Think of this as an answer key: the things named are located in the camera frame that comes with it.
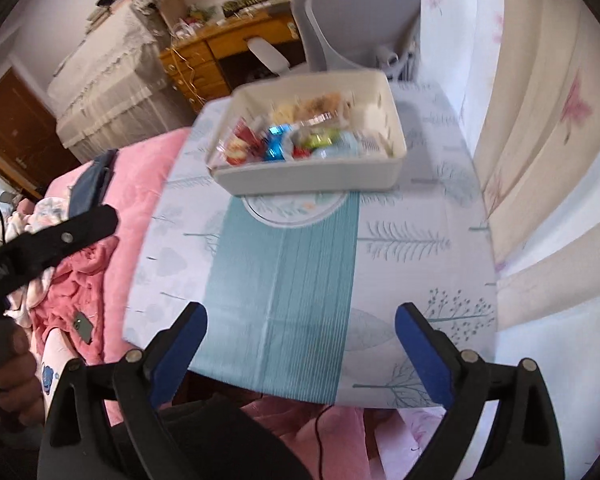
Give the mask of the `person left hand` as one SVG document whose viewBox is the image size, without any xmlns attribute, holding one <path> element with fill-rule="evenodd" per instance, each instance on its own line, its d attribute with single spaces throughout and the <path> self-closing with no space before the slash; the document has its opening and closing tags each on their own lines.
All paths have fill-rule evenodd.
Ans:
<svg viewBox="0 0 600 480">
<path fill-rule="evenodd" d="M 27 332 L 11 318 L 0 320 L 0 426 L 12 417 L 20 425 L 42 424 L 45 408 L 36 376 L 38 362 Z"/>
</svg>

